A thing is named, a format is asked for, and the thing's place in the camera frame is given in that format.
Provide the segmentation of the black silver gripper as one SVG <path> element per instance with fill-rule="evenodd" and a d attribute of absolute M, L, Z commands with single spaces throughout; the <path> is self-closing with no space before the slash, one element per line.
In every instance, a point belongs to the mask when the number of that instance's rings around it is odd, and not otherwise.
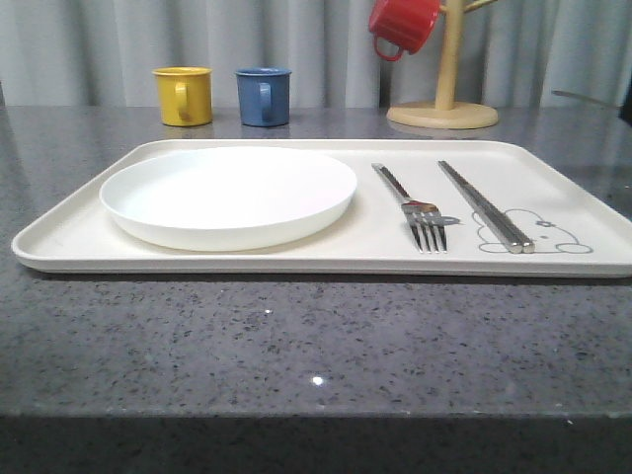
<path fill-rule="evenodd" d="M 632 103 L 630 101 L 625 102 L 620 107 L 618 117 L 628 125 L 632 124 Z"/>

